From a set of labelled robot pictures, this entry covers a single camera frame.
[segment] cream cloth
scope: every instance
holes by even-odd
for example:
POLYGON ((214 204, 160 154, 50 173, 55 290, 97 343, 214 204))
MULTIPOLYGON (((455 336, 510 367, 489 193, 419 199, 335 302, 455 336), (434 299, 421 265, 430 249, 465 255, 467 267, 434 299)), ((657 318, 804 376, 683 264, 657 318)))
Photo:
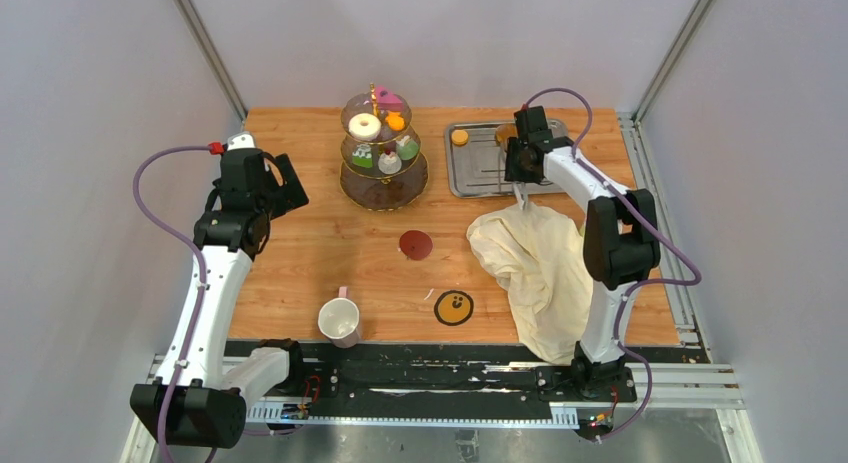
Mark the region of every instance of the cream cloth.
POLYGON ((471 251, 507 291, 518 340, 550 363, 568 365, 583 335, 592 278, 574 222, 527 203, 483 215, 468 227, 471 251))

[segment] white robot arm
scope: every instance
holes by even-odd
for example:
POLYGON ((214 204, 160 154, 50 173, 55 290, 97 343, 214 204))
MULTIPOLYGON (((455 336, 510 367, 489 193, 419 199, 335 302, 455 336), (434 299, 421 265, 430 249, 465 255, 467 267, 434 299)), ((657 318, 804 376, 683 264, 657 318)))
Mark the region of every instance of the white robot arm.
MULTIPOLYGON (((647 190, 630 191, 614 182, 572 148, 568 137, 554 138, 542 107, 522 108, 515 113, 518 137, 507 147, 506 180, 512 181, 519 205, 527 196, 525 183, 542 179, 558 185, 586 214, 583 258, 595 280, 589 321, 575 348, 572 375, 578 387, 609 387, 626 369, 619 342, 624 339, 632 305, 622 307, 623 297, 638 281, 648 278, 659 264, 659 242, 636 222, 612 189, 656 226, 653 196, 647 190), (621 233, 622 223, 631 224, 621 233)), ((635 298, 632 292, 628 298, 635 298)))
POLYGON ((221 155, 221 178, 195 223, 193 239, 204 265, 195 257, 169 351, 154 382, 133 388, 130 407, 157 440, 165 408, 167 443, 232 448, 244 430, 247 409, 272 387, 303 380, 303 358, 290 340, 272 340, 255 349, 226 375, 223 356, 236 299, 267 242, 271 220, 309 200, 288 157, 257 149, 249 133, 231 137, 217 151, 212 146, 210 152, 221 155), (282 183, 269 165, 277 168, 282 183), (190 346, 184 352, 186 339, 190 346))

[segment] round red disk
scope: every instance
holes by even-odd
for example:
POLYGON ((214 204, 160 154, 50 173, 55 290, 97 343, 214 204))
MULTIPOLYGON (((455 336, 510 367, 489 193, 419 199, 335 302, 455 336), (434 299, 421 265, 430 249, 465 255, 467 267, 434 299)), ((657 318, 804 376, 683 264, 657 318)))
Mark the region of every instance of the round red disk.
POLYGON ((411 260, 423 260, 433 251, 433 240, 423 231, 409 230, 400 237, 400 251, 411 260))

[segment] wooden tabletop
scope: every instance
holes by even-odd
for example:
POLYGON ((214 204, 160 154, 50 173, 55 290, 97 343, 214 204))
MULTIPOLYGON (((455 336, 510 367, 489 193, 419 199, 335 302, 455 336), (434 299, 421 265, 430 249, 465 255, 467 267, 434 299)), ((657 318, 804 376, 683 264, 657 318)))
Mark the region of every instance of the wooden tabletop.
MULTIPOLYGON (((517 342, 506 292, 483 271, 465 232, 480 215, 515 204, 513 197, 460 199, 448 188, 443 134, 451 123, 506 120, 511 109, 418 108, 412 125, 429 162, 429 183, 420 198, 394 212, 372 212, 347 199, 339 186, 344 132, 338 108, 255 108, 245 129, 274 155, 288 153, 309 204, 272 223, 271 240, 256 258, 236 305, 230 337, 322 339, 321 306, 350 287, 367 340, 427 342, 517 342), (435 247, 423 261, 398 252, 405 231, 428 233, 435 247), (427 297, 430 290, 433 294, 427 297), (474 299, 474 315, 459 326, 439 323, 437 297, 451 289, 474 299)), ((578 110, 546 109, 577 136, 586 123, 578 110)), ((581 145, 610 177, 633 186, 618 119, 596 110, 581 145)), ((538 205, 568 215, 578 225, 580 208, 564 194, 534 195, 538 205)), ((636 300, 627 340, 679 344, 663 288, 648 287, 636 300)))

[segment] silver tray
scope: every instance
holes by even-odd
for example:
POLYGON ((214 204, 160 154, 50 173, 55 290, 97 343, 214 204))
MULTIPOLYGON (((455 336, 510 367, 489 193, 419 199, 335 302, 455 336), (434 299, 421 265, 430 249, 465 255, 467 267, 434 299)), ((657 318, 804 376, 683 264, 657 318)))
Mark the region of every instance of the silver tray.
MULTIPOLYGON (((504 158, 497 141, 495 130, 511 121, 479 121, 453 123, 445 129, 445 151, 448 160, 448 181, 451 192, 460 198, 512 195, 512 183, 504 178, 504 158), (468 143, 456 146, 450 141, 451 132, 465 130, 468 143)), ((568 129, 562 120, 548 118, 548 126, 554 136, 565 136, 568 129)), ((541 193, 564 193, 549 181, 541 185, 527 184, 528 195, 541 193)))

